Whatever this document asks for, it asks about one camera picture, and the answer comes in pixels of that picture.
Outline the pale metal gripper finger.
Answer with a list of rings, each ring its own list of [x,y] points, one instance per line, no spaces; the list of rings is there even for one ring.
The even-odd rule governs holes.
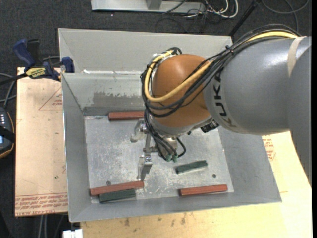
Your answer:
[[[134,133],[130,137],[131,142],[138,142],[146,138],[147,128],[144,119],[139,119],[134,127]]]
[[[138,180],[144,180],[153,165],[151,155],[142,155],[138,163]]]

